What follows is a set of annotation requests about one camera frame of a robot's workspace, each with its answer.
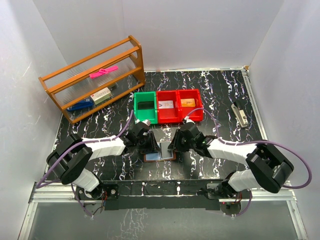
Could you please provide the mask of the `dark card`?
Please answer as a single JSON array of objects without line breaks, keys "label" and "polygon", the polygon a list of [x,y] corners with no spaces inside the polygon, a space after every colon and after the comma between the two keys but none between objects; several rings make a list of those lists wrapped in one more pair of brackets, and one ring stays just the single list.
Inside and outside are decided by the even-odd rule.
[{"label": "dark card", "polygon": [[160,142],[160,155],[161,160],[170,160],[174,158],[174,153],[171,149],[169,149],[170,141]]}]

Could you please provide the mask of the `brown leather card holder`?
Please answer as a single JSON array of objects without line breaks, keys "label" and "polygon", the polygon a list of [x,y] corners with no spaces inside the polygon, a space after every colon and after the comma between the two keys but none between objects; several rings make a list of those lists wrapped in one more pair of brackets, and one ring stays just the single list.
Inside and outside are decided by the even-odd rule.
[{"label": "brown leather card holder", "polygon": [[159,152],[148,153],[144,155],[144,162],[161,162],[161,161],[174,161],[176,159],[176,153],[172,149],[168,149],[170,141],[158,142],[160,147]]}]

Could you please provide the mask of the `gold card with magnetic stripe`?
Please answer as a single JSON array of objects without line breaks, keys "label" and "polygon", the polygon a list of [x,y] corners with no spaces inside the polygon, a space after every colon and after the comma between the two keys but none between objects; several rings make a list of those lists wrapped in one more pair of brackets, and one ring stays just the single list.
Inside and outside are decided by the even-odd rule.
[{"label": "gold card with magnetic stripe", "polygon": [[180,100],[182,108],[194,108],[196,106],[196,101],[194,98],[183,98]]}]

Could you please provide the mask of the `grey VIP card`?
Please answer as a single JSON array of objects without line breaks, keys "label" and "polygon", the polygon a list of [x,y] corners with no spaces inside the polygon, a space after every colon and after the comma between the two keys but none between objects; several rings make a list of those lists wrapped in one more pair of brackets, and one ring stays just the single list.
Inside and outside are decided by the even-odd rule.
[{"label": "grey VIP card", "polygon": [[155,106],[154,101],[140,101],[137,103],[138,110],[149,110]]}]

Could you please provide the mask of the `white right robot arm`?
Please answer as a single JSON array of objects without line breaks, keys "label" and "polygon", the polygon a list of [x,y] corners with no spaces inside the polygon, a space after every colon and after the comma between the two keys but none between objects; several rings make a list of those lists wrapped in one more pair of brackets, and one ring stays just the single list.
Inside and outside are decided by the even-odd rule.
[{"label": "white right robot arm", "polygon": [[241,145],[223,141],[213,135],[204,135],[193,122],[177,129],[168,149],[184,153],[194,150],[198,155],[211,159],[223,159],[247,166],[246,170],[234,171],[214,188],[203,192],[233,199],[243,190],[263,188],[276,194],[294,171],[293,164],[271,143]]}]

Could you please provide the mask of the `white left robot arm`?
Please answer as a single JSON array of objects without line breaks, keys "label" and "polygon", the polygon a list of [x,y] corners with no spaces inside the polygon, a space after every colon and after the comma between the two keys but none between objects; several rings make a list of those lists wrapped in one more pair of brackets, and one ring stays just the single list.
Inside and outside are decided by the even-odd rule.
[{"label": "white left robot arm", "polygon": [[52,151],[46,162],[63,185],[76,185],[97,200],[103,195],[104,184],[86,169],[87,163],[102,157],[122,156],[135,149],[143,155],[161,151],[153,131],[143,121],[119,136],[84,139],[71,134]]}]

